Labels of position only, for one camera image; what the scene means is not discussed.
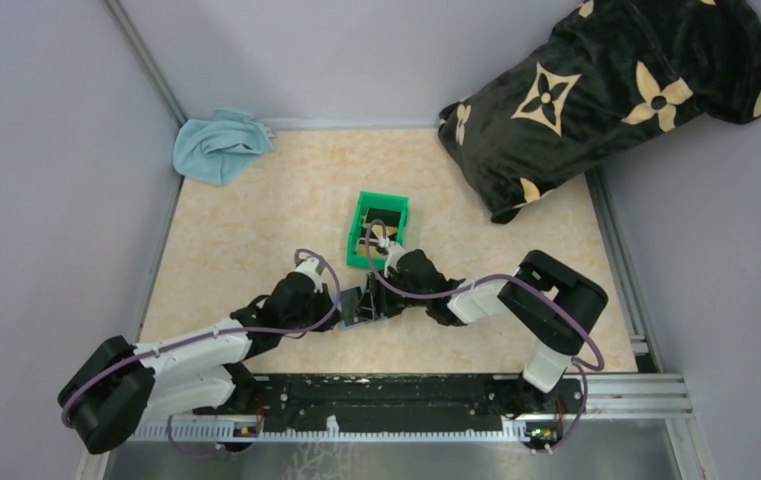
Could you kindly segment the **beige leather card holder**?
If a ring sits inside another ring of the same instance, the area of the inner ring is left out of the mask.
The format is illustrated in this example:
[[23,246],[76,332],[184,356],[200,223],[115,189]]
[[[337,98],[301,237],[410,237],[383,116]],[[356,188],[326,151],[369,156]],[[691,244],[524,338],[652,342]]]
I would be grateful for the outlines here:
[[358,306],[357,320],[353,323],[350,323],[350,322],[343,323],[341,321],[341,313],[340,313],[340,320],[338,322],[338,328],[340,330],[348,330],[348,329],[365,326],[371,323],[389,319],[389,315],[385,311],[383,311],[380,307],[375,305],[372,292],[368,290],[366,287],[361,287],[361,288],[362,288],[362,297]]

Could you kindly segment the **dark grey credit card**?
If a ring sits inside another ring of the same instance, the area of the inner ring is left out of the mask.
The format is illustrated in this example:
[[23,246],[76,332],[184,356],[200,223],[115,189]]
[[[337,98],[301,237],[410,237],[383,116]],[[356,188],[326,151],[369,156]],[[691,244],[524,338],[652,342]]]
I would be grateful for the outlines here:
[[[362,219],[363,234],[370,232],[372,238],[380,238],[381,234],[386,232],[386,237],[395,240],[399,231],[401,212],[380,208],[368,208],[363,214]],[[376,233],[371,227],[371,224],[374,221],[382,223],[382,225],[379,225],[378,233]]]

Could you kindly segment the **green plastic bin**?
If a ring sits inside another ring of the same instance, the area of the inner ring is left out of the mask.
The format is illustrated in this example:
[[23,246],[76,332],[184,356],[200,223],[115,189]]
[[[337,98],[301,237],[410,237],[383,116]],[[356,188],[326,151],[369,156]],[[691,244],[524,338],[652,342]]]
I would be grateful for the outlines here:
[[[384,240],[389,238],[386,237],[386,232],[383,232],[380,238],[372,238],[370,232],[363,234],[362,217],[368,208],[380,208],[401,212],[399,231],[396,239],[392,241],[402,245],[404,243],[404,232],[408,220],[409,200],[405,196],[368,191],[362,191],[359,194],[356,211],[348,234],[346,263],[351,267],[368,269],[369,258],[367,257],[367,253],[370,253],[374,267],[377,270],[382,270],[384,267],[384,256],[378,250],[378,247]],[[379,232],[379,225],[382,225],[379,221],[374,221],[371,224],[372,229],[376,233]]]

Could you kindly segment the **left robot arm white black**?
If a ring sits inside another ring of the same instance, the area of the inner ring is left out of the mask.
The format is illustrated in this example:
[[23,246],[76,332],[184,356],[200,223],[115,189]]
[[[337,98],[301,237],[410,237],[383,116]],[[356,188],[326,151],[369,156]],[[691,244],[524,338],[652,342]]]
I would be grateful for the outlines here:
[[286,335],[330,328],[338,318],[337,292],[293,271],[271,293],[208,328],[150,344],[110,337],[58,394],[62,422],[98,454],[149,420],[222,406],[244,413],[256,388],[243,361],[276,348]]

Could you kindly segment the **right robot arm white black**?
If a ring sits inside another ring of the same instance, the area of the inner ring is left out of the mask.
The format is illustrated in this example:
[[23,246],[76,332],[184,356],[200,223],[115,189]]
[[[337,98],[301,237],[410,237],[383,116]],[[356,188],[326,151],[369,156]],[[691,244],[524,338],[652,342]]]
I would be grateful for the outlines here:
[[608,304],[602,287],[549,254],[533,250],[508,274],[455,280],[421,249],[395,252],[371,272],[359,301],[361,319],[386,319],[421,307],[443,326],[462,327],[513,315],[537,339],[522,370],[519,398],[532,412],[558,398],[557,383],[576,360]]

